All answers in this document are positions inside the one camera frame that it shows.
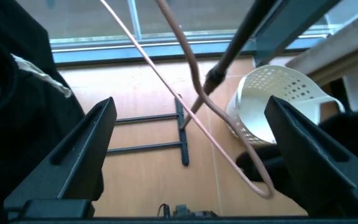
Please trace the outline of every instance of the white basket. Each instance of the white basket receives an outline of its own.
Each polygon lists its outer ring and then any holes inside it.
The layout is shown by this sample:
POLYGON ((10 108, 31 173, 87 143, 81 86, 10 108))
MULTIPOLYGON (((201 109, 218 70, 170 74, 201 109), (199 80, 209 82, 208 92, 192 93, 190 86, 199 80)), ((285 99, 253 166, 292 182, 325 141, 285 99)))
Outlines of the white basket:
POLYGON ((344 112, 339 100, 325 94, 306 75, 278 65, 256 68, 241 79, 237 92, 226 108, 226 113, 236 120, 251 144, 276 143, 264 114, 272 95, 291 103, 314 124, 320 121, 321 103, 335 101, 339 110, 344 112))

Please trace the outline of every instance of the black fabric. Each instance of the black fabric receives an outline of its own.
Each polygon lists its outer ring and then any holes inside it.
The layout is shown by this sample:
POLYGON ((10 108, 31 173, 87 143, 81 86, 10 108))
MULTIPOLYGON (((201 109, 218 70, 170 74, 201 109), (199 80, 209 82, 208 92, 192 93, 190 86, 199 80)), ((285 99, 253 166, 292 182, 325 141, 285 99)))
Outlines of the black fabric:
MULTIPOLYGON (((47 31, 14 0, 0 1, 0 204, 85 116, 77 99, 19 70, 22 57, 68 86, 47 31)), ((103 191, 100 175, 95 199, 103 191)))
MULTIPOLYGON (((319 127, 358 157, 358 112, 337 114, 322 122, 319 127)), ((301 195, 292 184, 285 161, 280 154, 279 145, 261 147, 257 153, 265 164, 276 190, 305 208, 301 195)), ((263 181, 248 153, 241 154, 236 159, 236 164, 244 170, 250 180, 263 181)))

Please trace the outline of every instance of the wire hanger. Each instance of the wire hanger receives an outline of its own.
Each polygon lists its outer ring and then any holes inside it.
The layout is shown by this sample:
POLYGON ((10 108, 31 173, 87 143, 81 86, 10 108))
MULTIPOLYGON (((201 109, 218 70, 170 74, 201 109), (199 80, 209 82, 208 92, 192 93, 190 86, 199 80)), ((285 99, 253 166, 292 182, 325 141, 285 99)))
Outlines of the wire hanger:
POLYGON ((208 95, 203 91, 203 87, 200 83, 200 75, 198 71, 198 64, 197 60, 190 48, 190 45, 187 42, 187 39, 184 35, 184 33, 181 31, 180 26, 178 22, 173 17, 173 12, 169 8, 168 4, 165 2, 165 0, 156 0, 157 4, 162 11, 165 19, 169 23, 173 33, 176 35, 184 53, 186 56, 186 59, 189 63, 190 71, 191 71, 191 79, 193 81, 193 86, 197 92, 197 94, 200 96, 200 98, 205 102, 205 104, 214 112, 216 113, 221 119, 223 119, 237 134, 239 137, 241 143, 246 146, 247 151, 254 162, 258 172, 260 173, 260 176, 262 177, 263 181, 267 185, 267 191, 263 191, 262 189, 258 188, 254 183, 252 183, 249 178, 241 171, 240 168, 236 165, 236 163, 230 158, 230 156, 225 152, 225 150, 219 145, 219 143, 215 140, 215 138, 212 137, 212 135, 208 132, 208 130, 201 124, 201 121, 196 117, 196 115, 190 110, 189 107, 185 104, 185 102, 180 98, 178 93, 167 83, 167 81, 164 79, 163 76, 161 76, 160 72, 157 70, 157 67, 153 63, 153 61, 150 59, 150 57, 144 52, 143 48, 140 46, 140 44, 133 38, 132 34, 129 32, 128 28, 122 23, 120 18, 117 16, 117 14, 111 9, 109 4, 105 0, 100 0, 102 4, 106 7, 106 9, 110 12, 110 14, 113 16, 113 18, 117 21, 117 23, 121 26, 121 28, 124 30, 128 38, 131 40, 131 42, 135 45, 137 50, 142 54, 143 58, 146 60, 148 65, 152 68, 152 70, 157 74, 157 76, 161 79, 161 81, 164 83, 164 85, 169 89, 169 91, 172 93, 172 95, 179 101, 179 103, 183 106, 183 108, 187 111, 188 115, 194 120, 194 122, 197 124, 197 126, 202 130, 202 132, 205 133, 205 135, 208 137, 208 139, 216 146, 216 148, 219 150, 219 152, 222 154, 222 156, 230 163, 230 165, 236 170, 236 172, 240 175, 240 177, 249 185, 249 187, 259 196, 263 198, 272 198, 274 195, 274 186, 273 182, 263 165, 263 162, 260 160, 259 156, 255 152, 255 149, 251 146, 247 138, 242 134, 239 127, 236 125, 235 121, 226 114, 220 107, 218 107, 211 99, 209 99, 208 95))

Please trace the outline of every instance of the white drawstring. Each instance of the white drawstring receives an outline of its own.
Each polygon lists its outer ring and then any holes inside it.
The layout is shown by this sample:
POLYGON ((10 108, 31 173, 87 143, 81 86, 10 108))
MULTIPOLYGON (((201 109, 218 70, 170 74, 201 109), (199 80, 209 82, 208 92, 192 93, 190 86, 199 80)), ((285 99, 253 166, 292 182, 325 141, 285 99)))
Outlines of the white drawstring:
POLYGON ((54 80, 48 74, 45 74, 41 69, 39 69, 33 63, 31 63, 27 60, 24 60, 23 58, 18 57, 14 54, 11 54, 11 55, 15 59, 17 66, 19 66, 19 69, 31 72, 35 77, 51 84, 51 86, 56 88, 59 92, 63 93, 66 98, 69 98, 71 96, 72 92, 69 88, 63 86, 60 82, 54 80))

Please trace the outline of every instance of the black metal rack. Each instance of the black metal rack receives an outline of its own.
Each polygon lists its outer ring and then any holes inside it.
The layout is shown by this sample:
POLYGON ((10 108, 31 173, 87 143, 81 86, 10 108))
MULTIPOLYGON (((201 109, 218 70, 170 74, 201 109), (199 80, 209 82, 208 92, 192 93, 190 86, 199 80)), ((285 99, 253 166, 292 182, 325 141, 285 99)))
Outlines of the black metal rack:
POLYGON ((137 118, 118 119, 116 121, 116 125, 143 123, 143 122, 149 122, 149 121, 165 121, 168 119, 176 119, 178 121, 179 141, 160 143, 160 144, 149 144, 149 145, 145 145, 145 146, 123 147, 123 148, 119 148, 119 149, 109 149, 107 151, 107 155, 123 154, 123 153, 131 153, 131 152, 154 151, 154 150, 159 150, 159 149, 171 149, 171 148, 175 148, 175 147, 180 147, 181 163, 184 166, 188 166, 189 165, 189 153, 188 153, 188 149, 187 149, 186 131, 185 131, 185 129, 180 128, 185 121, 185 117, 183 114, 183 107, 177 99, 175 99, 175 107, 176 107, 176 111, 177 111, 176 113, 154 115, 154 116, 142 116, 142 117, 137 117, 137 118))

